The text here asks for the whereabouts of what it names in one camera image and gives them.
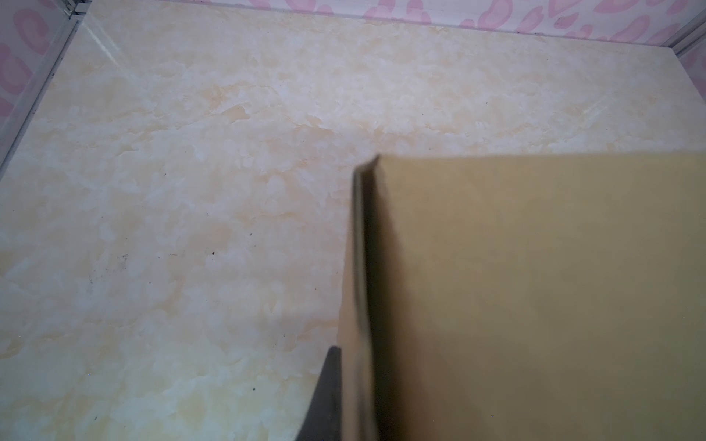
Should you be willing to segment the brown cardboard box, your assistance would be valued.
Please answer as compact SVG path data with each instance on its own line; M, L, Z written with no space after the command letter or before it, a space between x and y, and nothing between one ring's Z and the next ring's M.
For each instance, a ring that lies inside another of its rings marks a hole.
M346 440L702 440L705 156L378 156L352 178Z

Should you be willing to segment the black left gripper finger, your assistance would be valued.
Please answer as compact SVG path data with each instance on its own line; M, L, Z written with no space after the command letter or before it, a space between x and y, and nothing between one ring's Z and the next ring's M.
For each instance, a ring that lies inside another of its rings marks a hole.
M342 354L330 347L296 441L341 440Z

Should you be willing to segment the back left aluminium post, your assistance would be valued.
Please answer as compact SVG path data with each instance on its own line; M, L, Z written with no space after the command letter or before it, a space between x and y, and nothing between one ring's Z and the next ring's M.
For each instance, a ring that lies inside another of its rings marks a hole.
M1 172L5 173L89 1L1 3Z

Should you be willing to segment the aluminium post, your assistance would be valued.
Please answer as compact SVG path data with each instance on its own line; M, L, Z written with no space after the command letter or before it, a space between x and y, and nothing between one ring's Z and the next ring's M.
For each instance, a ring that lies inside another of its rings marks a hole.
M667 39L662 46L674 51L681 57L705 39L706 10L700 12L683 28Z
M5 173L89 1L1 3L1 172Z

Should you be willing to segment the back right aluminium post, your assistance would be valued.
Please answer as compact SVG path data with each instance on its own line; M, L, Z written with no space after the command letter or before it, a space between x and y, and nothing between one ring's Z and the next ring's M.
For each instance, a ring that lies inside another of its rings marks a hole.
M683 28L667 39L662 46L674 51L681 57L705 39L706 10L700 12Z

